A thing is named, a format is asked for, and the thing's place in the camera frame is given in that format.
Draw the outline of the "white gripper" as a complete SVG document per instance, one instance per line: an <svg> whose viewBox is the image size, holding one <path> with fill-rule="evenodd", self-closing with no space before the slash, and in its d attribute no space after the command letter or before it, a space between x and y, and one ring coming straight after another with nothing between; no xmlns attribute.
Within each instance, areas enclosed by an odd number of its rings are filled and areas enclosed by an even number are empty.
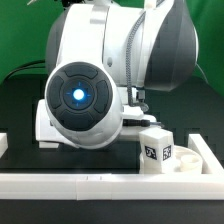
<svg viewBox="0 0 224 224"><path fill-rule="evenodd" d="M130 107L125 105L123 109L123 124L118 137L121 141L138 141L141 131L148 128L164 127L154 116L145 114L139 106Z"/></svg>

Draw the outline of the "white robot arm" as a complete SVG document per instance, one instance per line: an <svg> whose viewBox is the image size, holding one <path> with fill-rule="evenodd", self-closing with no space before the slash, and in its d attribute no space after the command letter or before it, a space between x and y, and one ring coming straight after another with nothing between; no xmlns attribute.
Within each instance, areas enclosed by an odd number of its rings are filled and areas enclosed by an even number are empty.
<svg viewBox="0 0 224 224"><path fill-rule="evenodd" d="M109 0L71 5L49 34L37 139L97 149L135 138L147 111L141 91L176 88L197 56L185 0L151 0L143 8Z"/></svg>

